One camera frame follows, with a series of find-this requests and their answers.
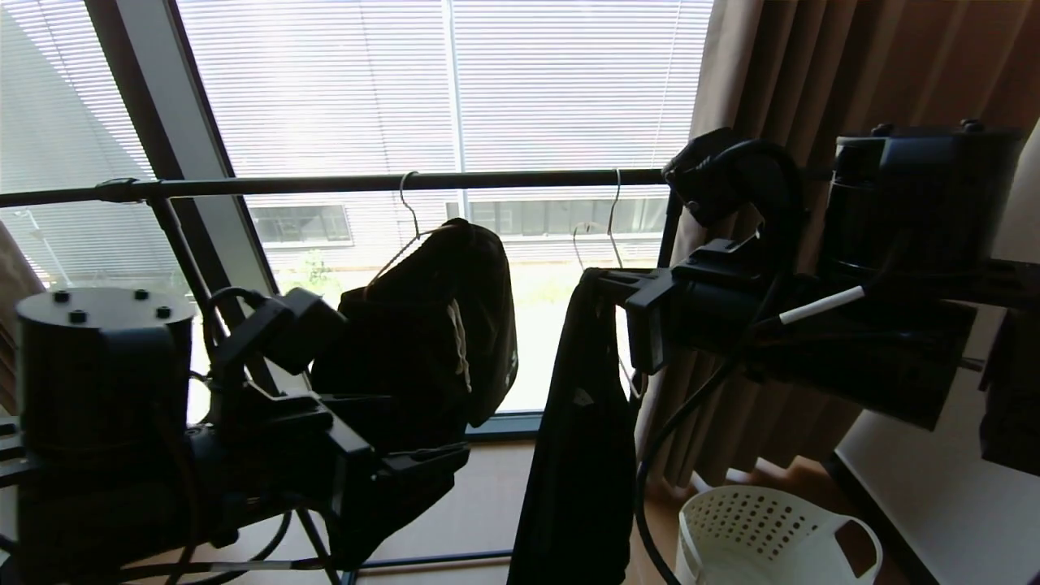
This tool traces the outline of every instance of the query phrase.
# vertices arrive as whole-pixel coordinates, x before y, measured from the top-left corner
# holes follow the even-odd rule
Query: curtain fold
[[[784,145],[803,167],[830,167],[835,137],[964,118],[1029,131],[1040,111],[1040,8],[1033,1],[718,1],[712,8],[691,135],[731,126]],[[810,221],[798,266],[813,272],[828,185],[808,184]],[[742,210],[710,230],[683,213],[673,263],[713,237],[739,239],[758,222]],[[710,375],[718,359],[683,352],[651,379],[636,426],[649,437]],[[787,466],[830,454],[860,408],[807,387],[731,377],[666,444],[654,473],[685,489],[750,472],[759,457]]]
[[[18,413],[15,390],[18,313],[15,305],[43,290],[40,278],[7,228],[0,223],[0,406],[10,414]]]

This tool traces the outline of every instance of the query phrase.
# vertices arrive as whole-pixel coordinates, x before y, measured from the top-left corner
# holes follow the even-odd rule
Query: window
[[[688,136],[711,1],[178,0],[178,7],[235,174],[263,177],[661,167]],[[605,226],[614,193],[406,189],[420,229],[437,227],[447,211],[503,236],[521,361],[503,409],[544,405],[580,275],[563,236],[579,223]],[[660,186],[623,192],[615,232],[628,236],[619,240],[626,265],[655,261],[666,196]],[[330,294],[364,285],[413,233],[393,192],[246,201],[282,287],[314,275]],[[316,220],[264,211],[304,205],[348,206],[353,245],[329,246],[336,240],[328,233],[307,239],[307,226],[318,237]],[[613,263],[605,240],[582,238],[581,259]]]
[[[263,244],[350,241],[346,210],[340,205],[254,207],[251,213]]]
[[[0,193],[153,178],[83,2],[3,0],[0,27]],[[190,295],[146,205],[2,208],[0,222],[45,286]],[[198,326],[191,364],[208,368]],[[198,421],[209,395],[192,385],[188,403]]]
[[[487,201],[473,203],[474,223],[500,235],[605,234],[613,199],[571,201]],[[659,235],[665,229],[668,200],[622,199],[614,210],[615,234]],[[446,205],[458,218],[459,204]]]

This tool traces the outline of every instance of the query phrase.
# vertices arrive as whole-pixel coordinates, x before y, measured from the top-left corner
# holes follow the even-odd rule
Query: curtain
[[[0,406],[10,414],[18,413],[15,400],[18,314],[15,312],[15,305],[43,290],[44,285],[40,283],[7,228],[0,223]]]
[[[1040,8],[1032,1],[870,2],[731,0],[708,23],[691,135],[731,126],[785,146],[796,161],[832,163],[835,137],[879,123],[951,126],[965,118],[1032,129],[1040,109]],[[825,183],[809,184],[811,220],[799,270],[812,272]],[[747,237],[745,210],[706,230],[684,213],[672,261],[713,237]],[[636,426],[645,447],[718,360],[681,354],[651,380]],[[709,485],[759,457],[780,466],[829,455],[858,406],[812,389],[739,374],[671,437],[655,462],[657,486]]]

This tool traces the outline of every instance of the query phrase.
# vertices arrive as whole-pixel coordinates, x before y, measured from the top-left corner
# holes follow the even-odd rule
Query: building window
[[[570,235],[606,233],[612,199],[552,201],[480,201],[472,203],[473,223],[499,235]],[[614,233],[659,234],[665,229],[665,198],[622,199],[614,210]],[[458,218],[459,204],[447,204],[448,218]]]
[[[352,240],[346,210],[341,205],[253,207],[250,211],[263,244]]]

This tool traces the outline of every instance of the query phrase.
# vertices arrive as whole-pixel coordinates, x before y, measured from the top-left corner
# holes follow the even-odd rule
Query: basket handle
[[[863,575],[859,576],[859,578],[856,579],[856,583],[865,583],[865,584],[874,583],[874,580],[878,577],[878,571],[881,570],[881,557],[883,554],[883,551],[881,550],[881,541],[878,540],[878,535],[875,534],[873,530],[870,530],[870,527],[866,526],[866,523],[855,516],[834,514],[834,517],[831,519],[830,523],[828,523],[829,524],[828,529],[830,530],[832,536],[836,537],[838,530],[840,530],[841,527],[843,527],[849,523],[858,524],[860,528],[862,528],[863,531],[866,532],[866,535],[870,537],[870,541],[874,542],[874,559],[875,559],[874,564],[870,566],[870,568],[866,569],[866,571],[864,571]]]

